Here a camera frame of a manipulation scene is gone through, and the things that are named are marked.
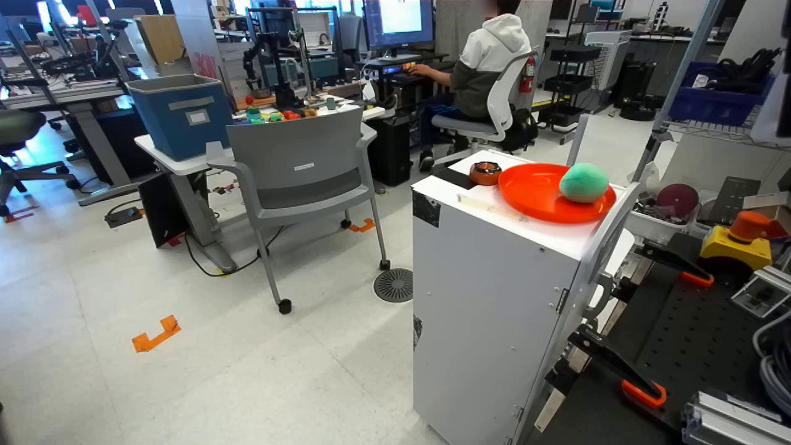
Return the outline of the yellow emergency stop button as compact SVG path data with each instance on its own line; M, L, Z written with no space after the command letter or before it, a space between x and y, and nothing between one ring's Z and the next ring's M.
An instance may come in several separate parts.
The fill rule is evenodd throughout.
M788 230L766 213L743 211L733 224L714 224L699 248L703 260L737 260L749 270L774 261L771 245L788 238Z

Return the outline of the green plush toy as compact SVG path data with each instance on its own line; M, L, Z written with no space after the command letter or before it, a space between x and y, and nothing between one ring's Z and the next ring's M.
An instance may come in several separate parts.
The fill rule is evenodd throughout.
M573 203L593 203L608 189L608 175L592 162L573 162L559 181L559 193Z

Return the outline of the orange plate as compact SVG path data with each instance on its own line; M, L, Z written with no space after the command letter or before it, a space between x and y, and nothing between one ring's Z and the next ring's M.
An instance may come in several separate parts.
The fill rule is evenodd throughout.
M572 166L561 162L521 162L508 167L498 181L499 198L521 215L578 224L601 219L615 203L610 188L593 203L573 203L559 193L559 181Z

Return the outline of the orange clamp far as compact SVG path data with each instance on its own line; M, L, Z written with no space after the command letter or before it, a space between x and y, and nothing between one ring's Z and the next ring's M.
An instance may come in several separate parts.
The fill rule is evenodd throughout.
M714 276L707 270L703 270L699 264L696 264L692 260L683 256L681 253L676 253L665 245L655 245L655 243L645 239L638 248L638 254L644 254L662 266L677 270L681 278L690 286L697 286L697 288L714 286Z

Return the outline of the small brown bowl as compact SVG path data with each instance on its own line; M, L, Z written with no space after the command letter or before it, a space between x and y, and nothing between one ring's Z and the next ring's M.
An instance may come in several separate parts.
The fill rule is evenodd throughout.
M499 177L503 167L494 162L494 160L477 160L473 167L471 167L471 177L477 183L477 185L494 185L498 177Z

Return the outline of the blue storage bin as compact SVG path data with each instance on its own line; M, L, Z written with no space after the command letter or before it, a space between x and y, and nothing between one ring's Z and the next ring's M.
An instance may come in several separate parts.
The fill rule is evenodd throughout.
M219 79L179 73L128 81L127 89L143 126L170 156L188 156L205 141L229 144L233 108Z

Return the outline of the aluminium extrusion rail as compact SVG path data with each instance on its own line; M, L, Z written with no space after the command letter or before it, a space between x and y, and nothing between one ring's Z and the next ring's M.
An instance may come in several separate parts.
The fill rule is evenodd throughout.
M754 402L697 391L683 411L686 445L791 445L791 427Z

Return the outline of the computer monitor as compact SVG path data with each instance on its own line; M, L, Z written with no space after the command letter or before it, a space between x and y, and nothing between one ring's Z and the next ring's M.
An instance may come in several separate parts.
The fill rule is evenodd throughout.
M432 0L367 0L364 25L374 49L430 44L435 37Z

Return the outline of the white toy kitchen cabinet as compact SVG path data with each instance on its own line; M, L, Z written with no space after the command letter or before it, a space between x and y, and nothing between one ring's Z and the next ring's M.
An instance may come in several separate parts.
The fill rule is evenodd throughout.
M634 185L593 223L550 223L471 181L413 185L413 407L447 445L514 445L550 369L634 238Z

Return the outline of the seated person white hoodie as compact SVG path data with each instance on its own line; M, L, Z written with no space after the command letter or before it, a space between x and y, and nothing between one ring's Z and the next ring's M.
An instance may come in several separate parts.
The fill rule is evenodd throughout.
M424 62L409 62L407 72L426 77L450 89L444 99L426 104L426 117L460 117L487 122L487 94L498 77L520 54L533 52L529 34L517 15L521 0L486 0L482 25L467 34L465 46L450 72Z

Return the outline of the white work table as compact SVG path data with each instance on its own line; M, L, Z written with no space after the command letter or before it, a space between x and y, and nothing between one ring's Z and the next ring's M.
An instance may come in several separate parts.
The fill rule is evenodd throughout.
M320 108L314 110L314 119L335 117L342 110L356 110L358 107L351 99L339 97L321 97ZM392 119L394 108L383 107L361 107L361 135L374 139L374 122L376 119ZM151 134L137 135L133 144L149 154L161 167L166 167L174 175L190 175L212 167L216 162L230 162L236 159L233 146L219 146L216 141L205 141L201 146L193 146L188 156L170 156L163 151Z

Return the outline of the orange clamp near cabinet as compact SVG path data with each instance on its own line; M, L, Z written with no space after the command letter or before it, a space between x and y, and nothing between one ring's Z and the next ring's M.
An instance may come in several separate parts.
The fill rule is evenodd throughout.
M592 325L578 325L568 342L601 360L618 376L618 391L645 407L649 413L661 413L667 407L667 387L638 371L638 366L610 349Z

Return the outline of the blue crate on shelf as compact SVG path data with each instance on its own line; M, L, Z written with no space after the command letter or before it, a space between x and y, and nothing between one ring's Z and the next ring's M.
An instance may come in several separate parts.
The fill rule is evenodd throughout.
M706 122L722 126L743 126L749 113L764 104L774 77L766 73L751 92L725 92L714 86L697 86L697 77L718 77L714 62L692 62L683 77L683 86L672 99L672 122Z

